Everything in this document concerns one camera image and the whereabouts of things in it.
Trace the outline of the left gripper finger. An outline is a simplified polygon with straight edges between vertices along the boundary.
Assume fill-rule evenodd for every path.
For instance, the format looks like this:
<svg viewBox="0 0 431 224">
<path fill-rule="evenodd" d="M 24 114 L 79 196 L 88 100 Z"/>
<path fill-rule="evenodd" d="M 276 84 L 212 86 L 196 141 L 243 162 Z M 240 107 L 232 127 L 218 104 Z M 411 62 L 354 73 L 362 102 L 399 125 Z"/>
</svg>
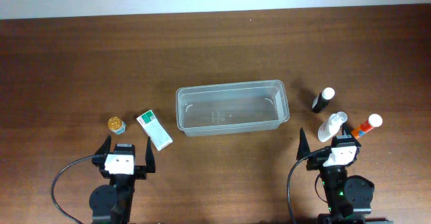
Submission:
<svg viewBox="0 0 431 224">
<path fill-rule="evenodd" d="M 94 155 L 108 155 L 110 153 L 112 138 L 110 135 L 107 136 L 103 144 L 98 148 Z"/>
<path fill-rule="evenodd" d="M 146 152 L 145 152 L 145 163 L 146 172 L 155 173 L 156 172 L 156 162 L 154 158 L 154 153 L 152 151 L 152 140 L 150 137 L 147 138 Z"/>
</svg>

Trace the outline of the white spray bottle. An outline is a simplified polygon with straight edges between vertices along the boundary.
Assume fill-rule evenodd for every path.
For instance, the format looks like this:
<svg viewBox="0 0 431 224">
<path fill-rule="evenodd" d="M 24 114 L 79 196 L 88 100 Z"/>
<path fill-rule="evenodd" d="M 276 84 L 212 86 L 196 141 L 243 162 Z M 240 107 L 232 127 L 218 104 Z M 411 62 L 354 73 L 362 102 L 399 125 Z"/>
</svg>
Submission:
<svg viewBox="0 0 431 224">
<path fill-rule="evenodd" d="M 318 129 L 317 137 L 320 142 L 326 142 L 339 132 L 341 125 L 347 121 L 345 112 L 337 112 L 328 118 Z"/>
</svg>

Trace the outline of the gold lid small jar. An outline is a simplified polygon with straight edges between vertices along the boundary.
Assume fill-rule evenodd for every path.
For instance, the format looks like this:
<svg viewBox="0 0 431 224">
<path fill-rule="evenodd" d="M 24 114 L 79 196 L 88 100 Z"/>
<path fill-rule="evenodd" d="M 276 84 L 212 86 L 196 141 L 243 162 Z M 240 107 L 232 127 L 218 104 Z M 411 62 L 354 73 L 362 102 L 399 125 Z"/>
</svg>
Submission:
<svg viewBox="0 0 431 224">
<path fill-rule="evenodd" d="M 108 128 L 116 135 L 120 135 L 126 130 L 126 124 L 119 117 L 116 116 L 110 118 L 107 125 Z"/>
</svg>

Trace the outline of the orange tube white cap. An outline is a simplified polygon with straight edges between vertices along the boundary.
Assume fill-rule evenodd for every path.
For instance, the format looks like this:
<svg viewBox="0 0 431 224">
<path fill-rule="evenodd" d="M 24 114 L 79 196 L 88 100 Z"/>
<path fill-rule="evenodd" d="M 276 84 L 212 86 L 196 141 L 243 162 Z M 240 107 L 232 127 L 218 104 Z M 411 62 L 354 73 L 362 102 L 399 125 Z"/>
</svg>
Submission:
<svg viewBox="0 0 431 224">
<path fill-rule="evenodd" d="M 371 114 L 368 120 L 363 122 L 360 126 L 351 131 L 355 138 L 360 138 L 374 128 L 378 128 L 383 124 L 383 118 L 379 114 Z"/>
</svg>

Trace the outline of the white green medicine box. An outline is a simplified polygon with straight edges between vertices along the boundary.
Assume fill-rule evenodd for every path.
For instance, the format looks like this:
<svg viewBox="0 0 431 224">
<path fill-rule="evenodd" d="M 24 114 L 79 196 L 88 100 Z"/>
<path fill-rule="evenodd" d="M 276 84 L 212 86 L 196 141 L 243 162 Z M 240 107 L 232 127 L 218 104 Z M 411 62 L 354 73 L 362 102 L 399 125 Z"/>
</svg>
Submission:
<svg viewBox="0 0 431 224">
<path fill-rule="evenodd" d="M 158 151 L 163 150 L 169 144 L 173 143 L 171 136 L 160 124 L 152 110 L 148 110 L 138 116 L 137 121 Z"/>
</svg>

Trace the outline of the black bottle white cap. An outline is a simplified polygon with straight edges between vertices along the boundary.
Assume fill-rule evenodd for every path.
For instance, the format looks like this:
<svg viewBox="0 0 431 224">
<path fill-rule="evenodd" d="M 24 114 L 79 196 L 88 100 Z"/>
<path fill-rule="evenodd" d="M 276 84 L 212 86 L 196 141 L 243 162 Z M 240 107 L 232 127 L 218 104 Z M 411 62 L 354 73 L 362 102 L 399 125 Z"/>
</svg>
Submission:
<svg viewBox="0 0 431 224">
<path fill-rule="evenodd" d="M 319 113 L 327 107 L 329 101 L 335 96 L 335 90 L 332 87 L 326 87 L 313 101 L 312 111 Z"/>
</svg>

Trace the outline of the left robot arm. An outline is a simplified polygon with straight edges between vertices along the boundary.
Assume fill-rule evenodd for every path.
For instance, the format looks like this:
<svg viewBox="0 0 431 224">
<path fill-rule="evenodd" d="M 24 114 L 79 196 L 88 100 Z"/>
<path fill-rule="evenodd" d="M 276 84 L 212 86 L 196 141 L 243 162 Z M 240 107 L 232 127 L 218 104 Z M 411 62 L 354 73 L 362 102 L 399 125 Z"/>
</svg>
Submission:
<svg viewBox="0 0 431 224">
<path fill-rule="evenodd" d="M 97 187 L 89 197 L 93 223 L 127 224 L 130 222 L 135 181 L 145 180 L 156 172 L 156 163 L 148 139 L 145 165 L 135 165 L 135 146 L 119 143 L 111 150 L 112 138 L 108 136 L 96 151 L 92 163 L 98 167 L 108 184 Z"/>
</svg>

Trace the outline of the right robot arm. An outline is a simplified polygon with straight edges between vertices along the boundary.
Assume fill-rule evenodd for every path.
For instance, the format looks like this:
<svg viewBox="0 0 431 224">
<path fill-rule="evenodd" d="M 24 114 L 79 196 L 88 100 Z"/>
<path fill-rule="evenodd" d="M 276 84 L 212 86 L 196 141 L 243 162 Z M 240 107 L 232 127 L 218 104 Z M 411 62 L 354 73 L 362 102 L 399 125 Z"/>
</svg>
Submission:
<svg viewBox="0 0 431 224">
<path fill-rule="evenodd" d="M 293 171 L 303 161 L 308 171 L 319 171 L 325 191 L 324 201 L 329 212 L 320 214 L 317 223 L 391 223 L 391 220 L 368 219 L 374 184 L 362 176 L 348 176 L 347 167 L 356 160 L 362 145 L 353 136 L 347 124 L 343 123 L 342 134 L 335 136 L 329 146 L 311 151 L 306 134 L 300 129 L 296 163 L 292 166 L 287 180 L 287 197 L 290 197 L 290 181 Z"/>
</svg>

